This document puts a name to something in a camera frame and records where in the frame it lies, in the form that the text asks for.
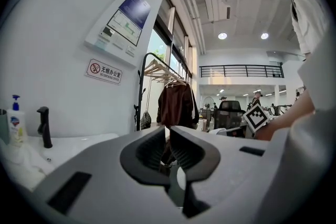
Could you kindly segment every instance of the hand soap bottle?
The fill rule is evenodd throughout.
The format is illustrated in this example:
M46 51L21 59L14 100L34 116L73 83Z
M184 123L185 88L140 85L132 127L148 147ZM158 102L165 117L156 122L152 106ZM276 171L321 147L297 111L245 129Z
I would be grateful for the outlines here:
M10 143L15 146L21 146L24 141L28 140L25 113L19 110L19 104L16 102L19 97L13 95L15 99L13 109L7 110L9 139Z

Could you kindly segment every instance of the black metal railing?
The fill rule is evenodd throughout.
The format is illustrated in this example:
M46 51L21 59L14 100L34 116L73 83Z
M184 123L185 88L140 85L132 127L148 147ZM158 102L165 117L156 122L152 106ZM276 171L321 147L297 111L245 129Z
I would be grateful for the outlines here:
M203 66L201 78L205 77L266 77L283 78L284 72L280 66L261 65L226 65Z

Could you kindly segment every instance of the faucet spout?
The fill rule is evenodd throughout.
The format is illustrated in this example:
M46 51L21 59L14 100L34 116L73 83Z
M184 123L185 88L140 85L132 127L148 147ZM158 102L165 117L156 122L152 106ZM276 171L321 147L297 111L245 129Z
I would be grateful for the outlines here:
M37 129L37 132L42 135L43 145L45 148L51 148L51 137L49 130L49 108L42 106L37 110L41 114L41 124Z

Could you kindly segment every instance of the no smoking symbol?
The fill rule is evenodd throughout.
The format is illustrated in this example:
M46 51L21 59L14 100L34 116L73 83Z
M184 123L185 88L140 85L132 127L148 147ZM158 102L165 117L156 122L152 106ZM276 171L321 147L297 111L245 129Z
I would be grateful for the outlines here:
M91 70L92 73L97 74L97 73L100 71L100 66L99 66L99 64L97 64L97 63L93 63L93 64L90 66L90 70Z

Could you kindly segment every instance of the ceiling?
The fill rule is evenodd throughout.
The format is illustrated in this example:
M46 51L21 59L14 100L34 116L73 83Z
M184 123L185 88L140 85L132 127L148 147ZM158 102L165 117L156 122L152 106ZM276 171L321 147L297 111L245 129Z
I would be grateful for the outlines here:
M202 96L243 96L248 93L250 97L254 96L254 91L260 90L263 95L274 93L273 85L199 85L199 90ZM285 90L285 85L279 86L280 91Z
M216 0L219 9L221 2L230 6L230 19L209 21L209 6L214 2L195 0L200 14L202 30L206 49L220 48L257 48L265 44L261 40L262 33L267 32L269 38L277 44L286 43L298 49L298 40L293 30L290 14L291 0ZM225 32L228 37L225 40L218 39L218 34Z

